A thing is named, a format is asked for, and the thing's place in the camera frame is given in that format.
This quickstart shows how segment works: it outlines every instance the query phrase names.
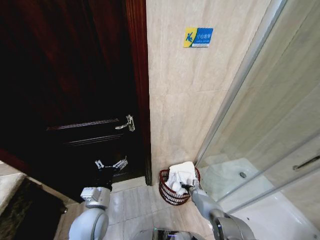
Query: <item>yellow sign icon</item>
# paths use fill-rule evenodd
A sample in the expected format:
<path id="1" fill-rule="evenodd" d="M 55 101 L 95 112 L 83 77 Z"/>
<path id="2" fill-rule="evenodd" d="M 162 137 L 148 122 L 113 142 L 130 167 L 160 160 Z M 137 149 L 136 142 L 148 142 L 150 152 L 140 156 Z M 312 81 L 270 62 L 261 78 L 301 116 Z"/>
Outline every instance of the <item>yellow sign icon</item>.
<path id="1" fill-rule="evenodd" d="M 197 35 L 197 27 L 187 27 L 185 29 L 185 35 L 184 35 L 184 48 L 191 47 L 192 43 L 194 42 L 196 35 Z"/>

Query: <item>floor tile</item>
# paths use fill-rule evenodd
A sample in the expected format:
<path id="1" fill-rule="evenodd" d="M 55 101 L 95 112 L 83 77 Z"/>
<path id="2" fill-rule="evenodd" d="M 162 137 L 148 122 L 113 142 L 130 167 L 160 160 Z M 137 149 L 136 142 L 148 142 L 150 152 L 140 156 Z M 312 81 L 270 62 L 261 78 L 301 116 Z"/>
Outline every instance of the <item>floor tile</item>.
<path id="1" fill-rule="evenodd" d="M 213 233 L 210 222 L 201 216 L 199 210 L 192 201 L 179 206 L 179 211 L 185 229 L 188 232 L 194 232 L 203 237 Z"/>
<path id="2" fill-rule="evenodd" d="M 103 240 L 124 240 L 124 223 L 110 225 Z"/>
<path id="3" fill-rule="evenodd" d="M 124 197 L 123 192 L 118 191 L 110 194 L 110 203 L 108 208 L 109 225 L 117 224 L 123 221 Z"/>
<path id="4" fill-rule="evenodd" d="M 144 176 L 113 183 L 112 193 L 133 189 L 141 186 L 146 186 L 146 178 Z"/>
<path id="5" fill-rule="evenodd" d="M 154 184 L 153 186 L 148 186 L 148 192 L 149 192 L 152 212 L 166 209 L 172 206 L 161 197 L 159 193 L 158 184 Z"/>
<path id="6" fill-rule="evenodd" d="M 158 229 L 185 231 L 179 207 L 171 206 L 152 213 L 154 227 Z"/>
<path id="7" fill-rule="evenodd" d="M 151 205 L 147 186 L 123 191 L 123 220 L 149 213 L 151 213 Z"/>
<path id="8" fill-rule="evenodd" d="M 124 240 L 131 240 L 143 230 L 153 229 L 152 214 L 139 216 L 124 222 Z"/>

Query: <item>shower door handle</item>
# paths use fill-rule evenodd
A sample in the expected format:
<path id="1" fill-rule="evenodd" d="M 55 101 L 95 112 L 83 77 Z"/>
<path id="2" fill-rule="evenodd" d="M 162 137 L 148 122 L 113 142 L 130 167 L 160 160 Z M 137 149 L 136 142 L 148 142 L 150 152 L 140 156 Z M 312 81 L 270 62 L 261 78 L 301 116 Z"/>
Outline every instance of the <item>shower door handle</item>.
<path id="1" fill-rule="evenodd" d="M 320 159 L 320 155 L 317 155 L 317 156 L 315 156 L 315 157 L 309 159 L 308 161 L 305 161 L 305 162 L 303 162 L 303 163 L 301 163 L 301 164 L 299 164 L 299 165 L 294 165 L 294 166 L 292 167 L 292 169 L 297 172 L 297 171 L 299 171 L 300 169 L 304 168 L 305 166 L 314 163 L 314 162 L 317 161 L 318 159 Z"/>

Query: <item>tile floor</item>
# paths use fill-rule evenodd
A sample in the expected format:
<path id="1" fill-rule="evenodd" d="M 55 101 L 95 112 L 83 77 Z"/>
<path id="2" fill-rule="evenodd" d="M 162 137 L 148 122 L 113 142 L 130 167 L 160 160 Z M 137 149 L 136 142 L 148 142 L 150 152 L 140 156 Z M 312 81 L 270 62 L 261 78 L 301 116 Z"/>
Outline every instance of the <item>tile floor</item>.
<path id="1" fill-rule="evenodd" d="M 68 239 L 71 223 L 84 210 L 84 202 L 68 206 L 55 240 Z M 172 206 L 162 199 L 157 184 L 111 193 L 108 216 L 109 227 L 104 240 L 130 240 L 138 232 L 152 228 L 194 232 L 206 240 L 214 240 L 209 221 L 200 215 L 192 201 Z"/>

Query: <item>gray robot arm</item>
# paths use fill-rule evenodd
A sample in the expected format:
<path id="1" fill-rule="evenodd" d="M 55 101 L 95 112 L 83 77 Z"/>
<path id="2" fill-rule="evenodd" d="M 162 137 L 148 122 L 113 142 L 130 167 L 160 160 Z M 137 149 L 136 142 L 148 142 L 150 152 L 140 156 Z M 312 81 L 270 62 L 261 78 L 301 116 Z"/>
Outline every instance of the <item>gray robot arm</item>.
<path id="1" fill-rule="evenodd" d="M 122 170 L 128 161 L 125 158 L 113 166 L 104 166 L 100 160 L 95 161 L 95 164 L 100 175 L 95 180 L 95 185 L 98 187 L 85 187 L 82 190 L 80 196 L 85 200 L 88 210 L 73 221 L 69 230 L 70 240 L 102 240 L 104 238 L 109 225 L 107 210 L 112 190 L 113 172 Z"/>
<path id="2" fill-rule="evenodd" d="M 192 201 L 201 215 L 210 221 L 215 240 L 255 240 L 250 227 L 241 219 L 227 214 L 205 191 L 199 182 L 188 188 Z"/>

